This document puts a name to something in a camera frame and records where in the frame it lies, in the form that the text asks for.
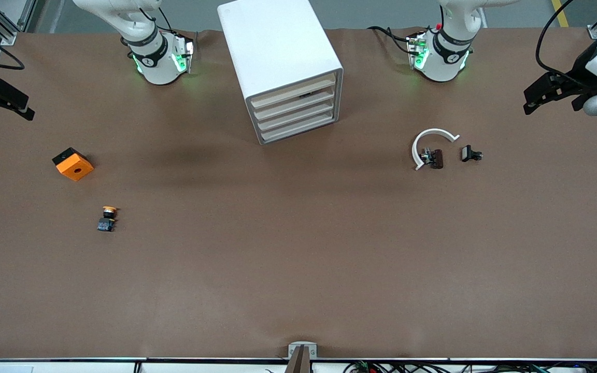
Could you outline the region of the white plastic tray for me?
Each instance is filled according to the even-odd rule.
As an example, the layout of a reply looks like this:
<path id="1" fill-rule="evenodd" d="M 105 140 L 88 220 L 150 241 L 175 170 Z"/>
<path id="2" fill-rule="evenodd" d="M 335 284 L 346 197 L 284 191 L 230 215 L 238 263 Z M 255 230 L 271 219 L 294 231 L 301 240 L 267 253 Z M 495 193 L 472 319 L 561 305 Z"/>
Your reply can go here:
<path id="1" fill-rule="evenodd" d="M 250 104 L 255 109 L 261 109 L 270 105 L 286 102 L 289 99 L 310 94 L 311 92 L 321 90 L 322 88 L 332 87 L 336 83 L 336 78 L 336 74 L 331 73 L 306 80 L 305 82 L 297 82 L 288 85 L 287 87 L 280 88 L 279 90 L 251 97 Z"/>

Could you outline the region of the yellow push button switch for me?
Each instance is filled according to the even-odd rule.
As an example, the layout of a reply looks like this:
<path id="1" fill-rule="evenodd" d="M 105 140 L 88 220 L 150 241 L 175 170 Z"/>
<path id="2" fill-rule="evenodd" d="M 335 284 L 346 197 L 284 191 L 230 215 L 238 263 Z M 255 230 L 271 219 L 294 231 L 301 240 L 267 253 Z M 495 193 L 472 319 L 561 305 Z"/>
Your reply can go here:
<path id="1" fill-rule="evenodd" d="M 118 210 L 113 206 L 104 206 L 103 215 L 98 220 L 97 230 L 101 232 L 112 232 L 115 226 Z"/>

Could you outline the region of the brown terminal block component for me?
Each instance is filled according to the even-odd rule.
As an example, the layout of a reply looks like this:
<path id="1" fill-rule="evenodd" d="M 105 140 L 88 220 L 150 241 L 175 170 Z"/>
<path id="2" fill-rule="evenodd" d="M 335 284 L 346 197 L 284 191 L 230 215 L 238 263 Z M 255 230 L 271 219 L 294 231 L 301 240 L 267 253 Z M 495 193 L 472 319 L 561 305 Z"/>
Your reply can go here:
<path id="1" fill-rule="evenodd" d="M 440 149 L 431 150 L 426 147 L 420 154 L 420 158 L 424 165 L 430 168 L 441 169 L 444 167 L 443 152 Z"/>

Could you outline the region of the orange and black box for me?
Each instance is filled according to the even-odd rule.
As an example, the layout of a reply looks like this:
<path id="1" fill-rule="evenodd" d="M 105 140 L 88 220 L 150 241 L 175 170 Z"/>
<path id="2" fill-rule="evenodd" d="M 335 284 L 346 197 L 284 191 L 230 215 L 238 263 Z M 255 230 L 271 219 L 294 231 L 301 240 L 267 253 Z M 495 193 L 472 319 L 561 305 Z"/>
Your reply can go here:
<path id="1" fill-rule="evenodd" d="M 73 147 L 53 157 L 52 162 L 61 175 L 74 181 L 83 179 L 94 170 L 92 163 Z"/>

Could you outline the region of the white table edge rail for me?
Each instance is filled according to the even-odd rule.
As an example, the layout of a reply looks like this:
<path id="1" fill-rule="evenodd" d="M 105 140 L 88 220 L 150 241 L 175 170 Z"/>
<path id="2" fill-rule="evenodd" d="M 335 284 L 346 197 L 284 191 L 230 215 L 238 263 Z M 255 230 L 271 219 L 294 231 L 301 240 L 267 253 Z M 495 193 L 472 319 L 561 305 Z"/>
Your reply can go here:
<path id="1" fill-rule="evenodd" d="M 0 373 L 284 373 L 288 358 L 0 358 Z M 585 358 L 317 358 L 312 373 L 597 373 Z"/>

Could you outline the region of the grey metal bracket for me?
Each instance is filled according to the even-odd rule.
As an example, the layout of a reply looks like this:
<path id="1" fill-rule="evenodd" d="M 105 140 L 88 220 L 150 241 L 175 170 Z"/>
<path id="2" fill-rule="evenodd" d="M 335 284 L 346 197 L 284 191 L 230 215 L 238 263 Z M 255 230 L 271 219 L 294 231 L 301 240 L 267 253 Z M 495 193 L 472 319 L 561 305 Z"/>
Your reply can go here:
<path id="1" fill-rule="evenodd" d="M 309 356 L 310 360 L 315 360 L 318 358 L 318 345 L 317 343 L 311 341 L 295 341 L 288 344 L 287 358 L 291 359 L 292 354 L 300 347 L 305 347 L 305 354 Z"/>

